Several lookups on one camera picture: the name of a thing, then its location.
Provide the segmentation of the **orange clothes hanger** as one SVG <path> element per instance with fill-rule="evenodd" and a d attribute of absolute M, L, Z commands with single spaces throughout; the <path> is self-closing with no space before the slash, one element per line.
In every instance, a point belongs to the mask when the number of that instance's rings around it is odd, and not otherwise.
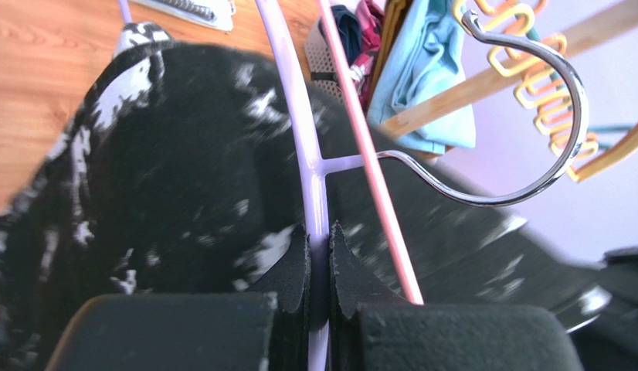
<path fill-rule="evenodd" d="M 541 37 L 534 28 L 536 15 L 546 1 L 529 5 L 522 1 L 476 1 L 478 9 L 489 19 L 484 30 L 495 29 L 510 36 L 523 36 L 542 43 L 565 55 L 568 41 L 560 32 Z M 561 155 L 572 128 L 573 106 L 568 88 L 555 69 L 529 53 L 509 47 L 494 46 L 487 54 L 490 66 L 502 77 L 518 77 L 514 88 L 516 101 L 525 109 L 534 110 L 533 124 L 549 137 L 549 148 Z"/>

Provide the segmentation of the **pink clothes hanger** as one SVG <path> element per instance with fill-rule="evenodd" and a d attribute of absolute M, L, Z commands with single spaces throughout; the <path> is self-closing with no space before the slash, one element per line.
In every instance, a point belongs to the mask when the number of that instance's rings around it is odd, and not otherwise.
<path fill-rule="evenodd" d="M 407 301 L 414 305 L 423 305 L 424 300 L 413 270 L 409 252 L 403 239 L 399 221 L 395 214 L 385 177 L 380 166 L 371 132 L 363 114 L 358 94 L 348 75 L 350 67 L 344 53 L 338 29 L 328 1 L 319 1 L 321 21 L 327 37 L 338 82 L 342 89 L 351 127 L 360 152 L 368 186 L 375 203 L 376 212 L 383 233 L 389 245 L 389 253 L 398 275 L 399 284 Z"/>

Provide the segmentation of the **yellow clothes hanger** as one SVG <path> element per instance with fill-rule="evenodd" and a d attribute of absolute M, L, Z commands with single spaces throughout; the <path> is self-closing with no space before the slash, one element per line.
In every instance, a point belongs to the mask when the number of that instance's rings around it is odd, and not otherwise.
<path fill-rule="evenodd" d="M 621 162 L 638 149 L 638 123 L 636 123 L 632 132 L 622 137 L 620 143 L 613 146 L 611 150 L 586 157 L 581 155 L 589 130 L 589 103 L 581 80 L 574 67 L 567 61 L 569 56 L 589 51 L 637 28 L 638 1 L 621 1 L 561 32 L 568 41 L 565 55 L 523 36 L 506 35 L 497 29 L 484 30 L 484 25 L 480 24 L 477 13 L 473 10 L 465 10 L 462 2 L 454 5 L 453 14 L 468 34 L 477 41 L 490 45 L 490 49 L 494 46 L 519 49 L 547 63 L 563 78 L 571 94 L 573 119 L 569 140 L 562 154 L 556 155 L 556 163 L 534 182 L 536 186 L 543 182 L 554 182 L 564 174 L 569 175 L 576 182 L 582 182 Z M 516 85 L 519 83 L 518 77 L 502 77 L 492 67 L 489 71 L 498 80 L 515 79 Z"/>

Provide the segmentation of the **lilac clothes hanger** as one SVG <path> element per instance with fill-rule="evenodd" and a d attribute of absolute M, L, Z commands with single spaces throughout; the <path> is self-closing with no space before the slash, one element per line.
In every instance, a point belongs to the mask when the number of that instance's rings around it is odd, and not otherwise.
<path fill-rule="evenodd" d="M 331 281 L 330 229 L 325 178 L 332 172 L 362 167 L 360 155 L 325 159 L 311 123 L 310 101 L 301 83 L 300 67 L 287 25 L 275 1 L 257 4 L 273 48 L 290 112 L 294 143 L 299 156 L 306 238 L 310 249 L 308 302 L 308 357 L 305 370 L 333 370 L 330 366 Z"/>

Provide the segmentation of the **teal clothes hanger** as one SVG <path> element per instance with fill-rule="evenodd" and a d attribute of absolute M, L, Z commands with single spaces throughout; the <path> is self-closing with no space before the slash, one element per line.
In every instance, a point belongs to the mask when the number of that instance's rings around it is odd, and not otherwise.
<path fill-rule="evenodd" d="M 563 79 L 552 68 L 536 63 L 521 74 L 521 83 L 514 88 L 514 95 L 526 108 L 536 110 L 535 127 L 550 137 L 549 147 L 559 155 L 568 140 L 572 123 L 571 98 Z M 611 150 L 634 128 L 635 125 L 629 123 L 591 127 L 581 155 L 586 157 Z"/>

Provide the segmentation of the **dark blue jeans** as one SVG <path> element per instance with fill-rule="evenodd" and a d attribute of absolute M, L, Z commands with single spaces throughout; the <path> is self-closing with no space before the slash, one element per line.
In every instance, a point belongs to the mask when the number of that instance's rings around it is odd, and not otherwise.
<path fill-rule="evenodd" d="M 358 17 L 345 5 L 332 5 L 332 15 L 338 29 L 346 59 L 352 65 L 362 52 L 362 30 Z"/>

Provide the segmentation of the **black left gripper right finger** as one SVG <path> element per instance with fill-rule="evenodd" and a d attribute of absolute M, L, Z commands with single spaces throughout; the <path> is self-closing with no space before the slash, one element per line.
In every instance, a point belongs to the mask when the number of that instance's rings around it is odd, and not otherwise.
<path fill-rule="evenodd" d="M 549 311 L 527 305 L 414 305 L 385 286 L 331 228 L 333 370 L 580 370 Z"/>

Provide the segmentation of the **pink camouflage trousers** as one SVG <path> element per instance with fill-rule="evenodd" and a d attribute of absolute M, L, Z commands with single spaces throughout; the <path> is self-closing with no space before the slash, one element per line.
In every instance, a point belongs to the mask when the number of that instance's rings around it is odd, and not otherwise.
<path fill-rule="evenodd" d="M 360 53 L 350 65 L 349 75 L 358 93 L 361 107 L 365 110 L 372 92 L 373 70 L 382 44 L 384 11 L 375 1 L 360 1 L 355 9 L 360 26 Z"/>

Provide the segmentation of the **brown trousers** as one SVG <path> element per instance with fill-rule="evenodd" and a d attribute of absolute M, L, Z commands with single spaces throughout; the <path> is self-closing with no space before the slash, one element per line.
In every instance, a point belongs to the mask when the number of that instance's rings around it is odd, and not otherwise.
<path fill-rule="evenodd" d="M 373 101 L 375 87 L 380 79 L 392 46 L 400 29 L 402 28 L 412 3 L 413 0 L 389 0 L 386 2 L 381 33 L 381 45 L 372 73 L 372 81 L 368 97 L 369 102 Z"/>

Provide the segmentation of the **light blue trousers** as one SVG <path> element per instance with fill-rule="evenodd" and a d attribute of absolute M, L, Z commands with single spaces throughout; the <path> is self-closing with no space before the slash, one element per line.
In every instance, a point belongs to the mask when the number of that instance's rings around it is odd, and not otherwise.
<path fill-rule="evenodd" d="M 465 32 L 451 1 L 414 1 L 382 68 L 366 114 L 372 127 L 465 80 Z M 448 147 L 476 145 L 473 109 L 462 107 L 397 139 L 403 147 L 442 155 Z"/>

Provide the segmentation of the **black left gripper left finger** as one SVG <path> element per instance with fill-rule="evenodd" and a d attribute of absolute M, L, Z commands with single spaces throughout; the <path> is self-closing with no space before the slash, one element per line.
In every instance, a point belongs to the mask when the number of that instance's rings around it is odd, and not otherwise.
<path fill-rule="evenodd" d="M 233 294 L 102 295 L 73 316 L 49 370 L 305 370 L 305 230 L 251 288 Z"/>

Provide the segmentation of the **black white patterned trousers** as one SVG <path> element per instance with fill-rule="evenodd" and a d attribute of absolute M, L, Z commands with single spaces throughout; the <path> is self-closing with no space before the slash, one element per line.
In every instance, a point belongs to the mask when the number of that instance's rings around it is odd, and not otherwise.
<path fill-rule="evenodd" d="M 0 370 L 44 370 L 83 301 L 100 294 L 246 290 L 304 218 L 273 61 L 125 29 L 110 65 L 32 181 L 0 213 Z M 534 305 L 566 328 L 609 299 L 493 209 L 449 201 L 402 163 L 382 170 L 429 304 Z M 330 223 L 400 292 L 364 170 L 327 177 Z"/>

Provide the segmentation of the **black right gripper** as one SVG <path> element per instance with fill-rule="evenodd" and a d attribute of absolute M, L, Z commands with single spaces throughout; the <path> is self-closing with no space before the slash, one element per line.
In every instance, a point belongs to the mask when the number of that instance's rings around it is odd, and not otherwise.
<path fill-rule="evenodd" d="M 611 300 L 571 339 L 585 370 L 638 370 L 638 247 L 609 250 L 603 262 L 594 278 Z"/>

